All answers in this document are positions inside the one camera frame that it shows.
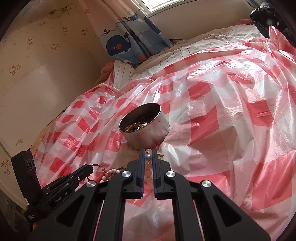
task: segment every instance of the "red string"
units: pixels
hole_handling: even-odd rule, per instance
[[[104,173],[107,173],[108,175],[110,175],[106,170],[105,168],[101,167],[99,164],[92,164],[91,165],[92,167],[93,166],[98,166]]]

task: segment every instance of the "white bedsheet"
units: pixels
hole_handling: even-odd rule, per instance
[[[222,47],[261,36],[255,25],[236,25],[229,28],[215,29],[195,38],[180,41],[172,48],[151,56],[136,69],[130,64],[115,60],[113,87],[121,89],[128,81],[152,76],[166,66],[201,50]]]

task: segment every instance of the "plastic sheet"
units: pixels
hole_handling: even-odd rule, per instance
[[[148,102],[171,130],[157,148],[172,170],[212,181],[272,237],[295,213],[296,50],[274,27],[264,37],[199,51],[120,90],[100,84],[55,120],[35,154],[42,186],[87,163],[106,169],[138,157],[118,130]],[[95,170],[90,179],[100,180]],[[145,184],[126,205],[123,240],[174,240],[171,202]]]

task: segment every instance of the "window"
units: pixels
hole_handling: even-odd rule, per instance
[[[133,0],[146,14],[183,0]]]

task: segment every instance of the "black bag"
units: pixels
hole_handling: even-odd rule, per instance
[[[269,38],[269,26],[274,26],[286,37],[291,45],[296,47],[296,40],[286,23],[277,11],[269,4],[265,4],[252,11],[250,17],[252,22],[264,37]]]

